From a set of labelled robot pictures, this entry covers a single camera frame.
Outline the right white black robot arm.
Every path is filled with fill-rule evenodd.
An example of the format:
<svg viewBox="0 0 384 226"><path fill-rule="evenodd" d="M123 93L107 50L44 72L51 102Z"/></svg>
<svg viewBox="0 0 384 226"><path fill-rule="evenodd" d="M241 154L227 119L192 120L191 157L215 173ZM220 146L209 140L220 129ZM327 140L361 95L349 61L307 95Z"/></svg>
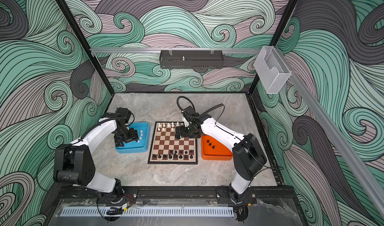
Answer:
<svg viewBox="0 0 384 226"><path fill-rule="evenodd" d="M177 106L182 112L184 124L176 127L176 139L198 139L202 135L208 135L233 153L236 175L229 185L229 195L234 202L242 201L247 188L267 163L267 157L258 140L251 133L244 135L225 127L210 115L211 111L224 108L223 104L199 114L189 98L179 96Z"/></svg>

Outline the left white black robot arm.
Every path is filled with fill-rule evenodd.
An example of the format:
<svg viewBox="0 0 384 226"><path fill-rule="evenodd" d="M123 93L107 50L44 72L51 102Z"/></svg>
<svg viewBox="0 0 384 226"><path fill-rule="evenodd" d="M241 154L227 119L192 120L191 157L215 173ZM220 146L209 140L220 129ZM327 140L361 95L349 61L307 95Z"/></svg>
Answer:
<svg viewBox="0 0 384 226"><path fill-rule="evenodd" d="M104 176L96 170L93 152L110 134L114 135L117 148L138 142L138 131L131 128L132 123L129 122L133 116L127 108L117 108L114 113L104 114L78 139L59 146L55 152L54 181L110 194L115 201L119 201L124 196L121 181Z"/></svg>

